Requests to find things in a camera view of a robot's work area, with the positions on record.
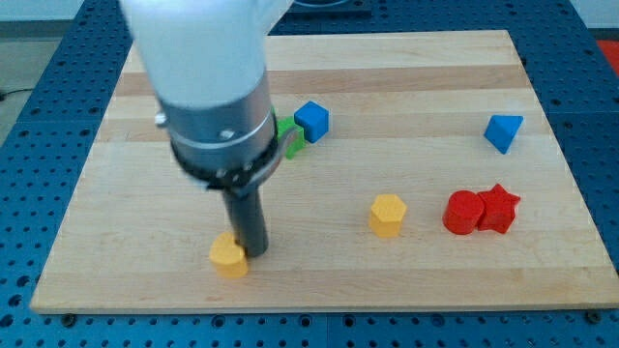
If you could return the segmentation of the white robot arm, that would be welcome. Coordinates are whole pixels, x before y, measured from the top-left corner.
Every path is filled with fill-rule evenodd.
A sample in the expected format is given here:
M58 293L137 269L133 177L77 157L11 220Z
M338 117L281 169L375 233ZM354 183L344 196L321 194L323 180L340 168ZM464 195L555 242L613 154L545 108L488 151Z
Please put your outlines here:
M123 0L121 9L160 104L175 159L221 191L238 245L269 245L259 187L297 130L279 132L265 40L291 0Z

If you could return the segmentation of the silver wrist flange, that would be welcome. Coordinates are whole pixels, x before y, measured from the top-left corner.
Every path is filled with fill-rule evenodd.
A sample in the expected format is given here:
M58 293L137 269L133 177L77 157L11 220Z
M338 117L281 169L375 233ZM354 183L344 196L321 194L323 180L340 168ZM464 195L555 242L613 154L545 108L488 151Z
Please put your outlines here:
M162 126L179 165L208 189L242 196L266 182L285 155L278 141L268 75L242 98L210 107L160 101Z

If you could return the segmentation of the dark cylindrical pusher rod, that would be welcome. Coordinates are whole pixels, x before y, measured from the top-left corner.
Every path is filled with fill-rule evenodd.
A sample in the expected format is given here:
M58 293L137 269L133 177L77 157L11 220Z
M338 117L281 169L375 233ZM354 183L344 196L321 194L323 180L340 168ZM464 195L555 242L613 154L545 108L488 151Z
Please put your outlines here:
M262 255L269 246L269 240L259 190L254 189L242 196L224 190L222 197L235 241L245 250L247 257Z

